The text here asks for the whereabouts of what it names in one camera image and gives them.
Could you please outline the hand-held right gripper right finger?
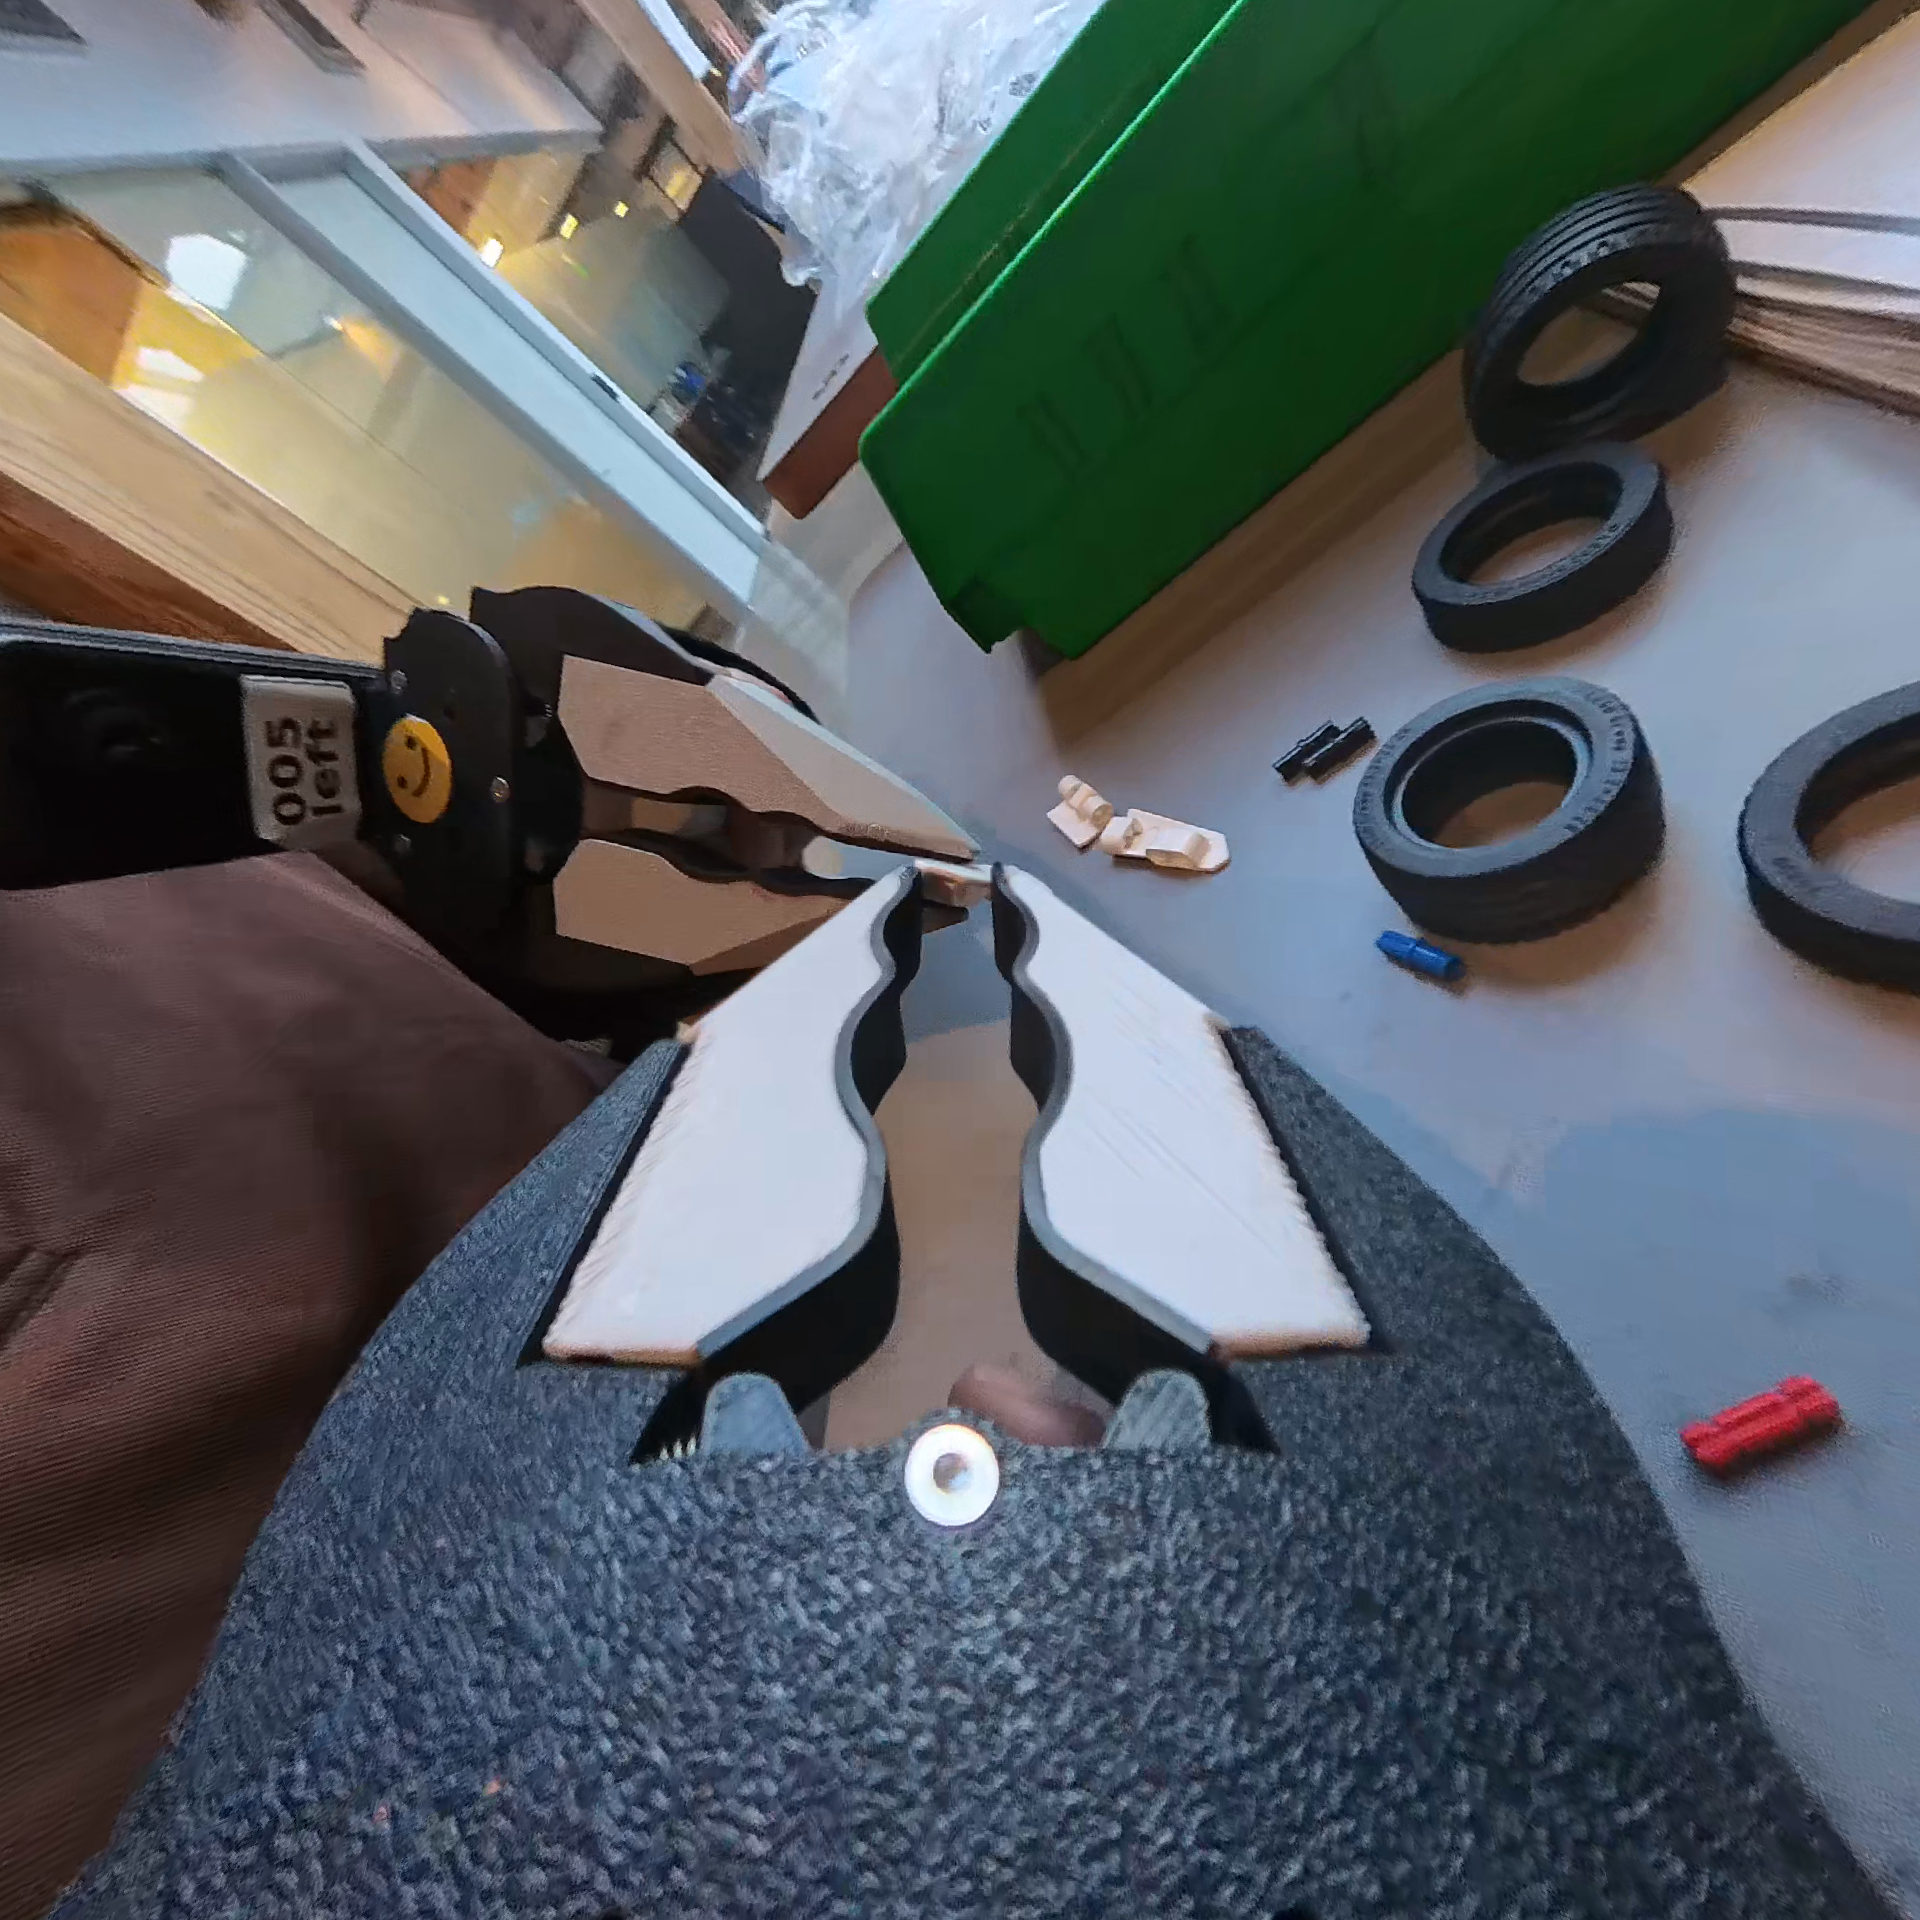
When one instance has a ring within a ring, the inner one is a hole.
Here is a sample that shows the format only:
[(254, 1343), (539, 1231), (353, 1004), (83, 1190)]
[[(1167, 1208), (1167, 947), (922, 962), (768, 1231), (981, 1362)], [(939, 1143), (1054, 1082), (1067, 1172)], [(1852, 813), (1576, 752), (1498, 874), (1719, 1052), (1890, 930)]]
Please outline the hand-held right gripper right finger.
[(993, 872), (1018, 1167), (1018, 1306), (1076, 1378), (1362, 1351), (1367, 1312), (1219, 1012), (1016, 864)]

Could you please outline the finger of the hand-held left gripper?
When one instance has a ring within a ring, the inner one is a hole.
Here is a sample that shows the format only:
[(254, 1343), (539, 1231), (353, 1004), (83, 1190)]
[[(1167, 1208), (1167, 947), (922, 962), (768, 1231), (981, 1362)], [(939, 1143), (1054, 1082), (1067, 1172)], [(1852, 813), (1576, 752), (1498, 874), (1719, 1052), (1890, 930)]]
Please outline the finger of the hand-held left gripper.
[(915, 783), (732, 674), (682, 682), (567, 658), (558, 729), (596, 783), (720, 799), (883, 854), (978, 859), (978, 839)]
[(689, 837), (590, 834), (551, 880), (551, 916), (574, 944), (697, 977), (755, 972), (900, 862), (900, 854), (841, 850), (834, 872), (809, 868), (805, 857), (755, 868), (728, 847)]

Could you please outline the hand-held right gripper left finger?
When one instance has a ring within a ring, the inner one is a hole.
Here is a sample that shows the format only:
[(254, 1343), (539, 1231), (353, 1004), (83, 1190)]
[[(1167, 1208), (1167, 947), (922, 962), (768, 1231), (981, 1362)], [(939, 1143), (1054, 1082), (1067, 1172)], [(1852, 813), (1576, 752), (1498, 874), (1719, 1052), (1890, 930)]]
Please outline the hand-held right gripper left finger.
[(879, 1351), (900, 1258), (877, 1113), (922, 909), (915, 864), (877, 880), (691, 1029), (543, 1357), (759, 1372), (809, 1409)]

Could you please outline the green plastic bin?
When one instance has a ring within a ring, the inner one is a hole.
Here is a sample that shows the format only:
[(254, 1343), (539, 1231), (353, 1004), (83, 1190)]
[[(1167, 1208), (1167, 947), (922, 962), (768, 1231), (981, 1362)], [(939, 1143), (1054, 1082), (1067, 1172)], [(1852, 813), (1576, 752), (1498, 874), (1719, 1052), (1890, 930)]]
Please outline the green plastic bin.
[(860, 459), (978, 646), (1081, 658), (1860, 12), (1103, 2), (877, 292)]

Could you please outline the grey desk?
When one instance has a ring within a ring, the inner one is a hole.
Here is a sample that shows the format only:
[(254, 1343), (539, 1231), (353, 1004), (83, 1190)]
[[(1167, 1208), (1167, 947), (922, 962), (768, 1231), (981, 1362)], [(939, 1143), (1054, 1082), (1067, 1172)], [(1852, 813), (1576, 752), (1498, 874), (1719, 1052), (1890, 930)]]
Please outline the grey desk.
[[(1675, 549), (1619, 614), (1468, 660), (1411, 566), (1475, 451), (1096, 733), (1045, 663), (956, 629), (909, 551), (853, 600), (843, 729), (1215, 1009), (1260, 1024), (1515, 1266), (1693, 1552), (1732, 1655), (1883, 1893), (1918, 1913), (1918, 995), (1834, 979), (1756, 921), (1739, 818), (1818, 719), (1918, 678), (1918, 426), (1741, 366), (1657, 442)], [(1360, 776), (1288, 786), (1323, 722), (1399, 733), (1478, 678), (1571, 674), (1637, 712), (1660, 868), (1594, 924), (1392, 967)], [(1076, 854), (1057, 779), (1219, 831), (1182, 874)], [(1842, 1427), (1715, 1478), (1678, 1427), (1808, 1376)]]

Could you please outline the wooden beam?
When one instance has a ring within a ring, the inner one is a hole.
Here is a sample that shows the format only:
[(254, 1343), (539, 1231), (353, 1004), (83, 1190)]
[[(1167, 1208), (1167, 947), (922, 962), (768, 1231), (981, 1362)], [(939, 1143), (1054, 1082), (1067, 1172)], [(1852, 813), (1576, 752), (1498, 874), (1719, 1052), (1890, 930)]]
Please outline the wooden beam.
[(3, 203), (3, 600), (374, 663), (410, 599), (171, 419), (239, 342), (49, 199)]

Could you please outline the black rubber toy tire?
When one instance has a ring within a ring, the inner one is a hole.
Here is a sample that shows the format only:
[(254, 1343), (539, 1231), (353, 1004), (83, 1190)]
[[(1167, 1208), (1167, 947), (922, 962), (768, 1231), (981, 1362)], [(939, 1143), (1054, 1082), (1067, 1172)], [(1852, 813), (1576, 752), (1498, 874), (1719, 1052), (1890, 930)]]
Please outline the black rubber toy tire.
[[(1594, 518), (1584, 547), (1507, 580), (1475, 567), (1559, 523)], [(1665, 468), (1637, 443), (1576, 443), (1489, 468), (1425, 538), (1411, 592), (1426, 629), (1461, 654), (1560, 641), (1619, 610), (1668, 562)]]
[[(1526, 380), (1556, 319), (1619, 289), (1649, 289), (1653, 307), (1614, 358), (1573, 380)], [(1721, 389), (1734, 313), (1739, 270), (1699, 199), (1657, 183), (1594, 193), (1507, 257), (1468, 334), (1469, 432), (1509, 465), (1660, 432)]]
[(1918, 685), (1822, 719), (1753, 779), (1739, 823), (1752, 906), (1817, 970), (1918, 992), (1918, 900), (1872, 893), (1817, 857), (1846, 809), (1918, 776)]
[[(1521, 783), (1559, 806), (1485, 847), (1446, 847), (1462, 809)], [(1478, 685), (1417, 712), (1367, 760), (1353, 827), (1379, 884), (1426, 930), (1531, 944), (1614, 909), (1665, 854), (1661, 779), (1614, 689), (1548, 677)]]

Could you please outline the glass window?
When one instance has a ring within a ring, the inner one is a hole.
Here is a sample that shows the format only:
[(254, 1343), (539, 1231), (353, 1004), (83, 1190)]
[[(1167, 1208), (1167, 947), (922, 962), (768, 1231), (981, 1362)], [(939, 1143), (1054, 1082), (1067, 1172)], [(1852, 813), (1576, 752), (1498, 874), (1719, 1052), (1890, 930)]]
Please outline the glass window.
[(764, 610), (759, 518), (386, 167), (12, 172), (7, 199), (79, 212), (232, 334), (167, 416), (410, 609), (565, 585), (720, 634)]

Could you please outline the tan wooden board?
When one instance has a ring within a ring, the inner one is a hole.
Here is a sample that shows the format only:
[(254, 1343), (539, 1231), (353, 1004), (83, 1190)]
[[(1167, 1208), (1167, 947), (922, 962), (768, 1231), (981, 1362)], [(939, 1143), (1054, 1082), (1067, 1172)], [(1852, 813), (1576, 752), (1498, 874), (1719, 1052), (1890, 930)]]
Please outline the tan wooden board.
[(1379, 518), (1392, 516), (1409, 491), (1468, 457), (1461, 372), (1461, 350), (1436, 358), (1150, 593), (1089, 658), (1051, 671), (1042, 682), (1048, 736), (1067, 744), (1096, 733), (1237, 622), (1277, 604), (1285, 588), (1347, 542), (1376, 542)]

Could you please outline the red toy pin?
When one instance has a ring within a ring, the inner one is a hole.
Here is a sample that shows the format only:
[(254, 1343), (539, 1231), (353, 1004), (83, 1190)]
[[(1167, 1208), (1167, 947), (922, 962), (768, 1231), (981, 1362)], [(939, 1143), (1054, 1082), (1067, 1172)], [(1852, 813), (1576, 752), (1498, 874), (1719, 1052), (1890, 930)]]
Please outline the red toy pin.
[(1681, 1423), (1678, 1445), (1703, 1473), (1734, 1478), (1840, 1427), (1840, 1399), (1808, 1376), (1791, 1376), (1768, 1390)]

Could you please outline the clear plastic bag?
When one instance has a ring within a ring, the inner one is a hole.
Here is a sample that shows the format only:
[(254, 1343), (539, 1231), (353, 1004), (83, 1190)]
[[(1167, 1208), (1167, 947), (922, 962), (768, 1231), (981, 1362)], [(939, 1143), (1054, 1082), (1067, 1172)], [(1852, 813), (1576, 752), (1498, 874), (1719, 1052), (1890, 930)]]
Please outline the clear plastic bag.
[(726, 106), (782, 278), (867, 302), (1051, 74), (1096, 2), (786, 2)]

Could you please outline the open instruction book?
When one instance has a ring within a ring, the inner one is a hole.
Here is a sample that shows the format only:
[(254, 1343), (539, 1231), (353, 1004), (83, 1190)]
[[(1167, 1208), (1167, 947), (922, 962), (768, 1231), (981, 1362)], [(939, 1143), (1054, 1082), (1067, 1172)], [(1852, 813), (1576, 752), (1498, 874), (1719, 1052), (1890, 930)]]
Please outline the open instruction book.
[(1734, 339), (1918, 416), (1918, 91), (1840, 69), (1685, 180), (1739, 280)]

